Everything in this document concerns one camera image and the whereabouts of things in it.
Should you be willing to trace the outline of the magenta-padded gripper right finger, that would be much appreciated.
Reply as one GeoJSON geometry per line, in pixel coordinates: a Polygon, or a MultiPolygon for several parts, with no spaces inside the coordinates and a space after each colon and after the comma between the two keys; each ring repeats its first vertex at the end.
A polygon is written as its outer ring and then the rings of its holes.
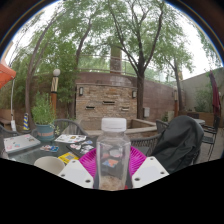
{"type": "Polygon", "coordinates": [[[134,147],[130,151],[129,174],[133,188],[141,188],[169,175],[154,156],[147,157],[134,147]]]}

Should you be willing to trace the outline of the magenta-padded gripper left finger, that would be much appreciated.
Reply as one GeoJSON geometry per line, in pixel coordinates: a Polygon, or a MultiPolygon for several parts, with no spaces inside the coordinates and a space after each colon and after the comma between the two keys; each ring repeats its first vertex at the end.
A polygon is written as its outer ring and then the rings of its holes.
{"type": "Polygon", "coordinates": [[[81,187],[92,189],[96,172],[96,150],[92,149],[79,160],[72,159],[58,176],[81,187]]]}

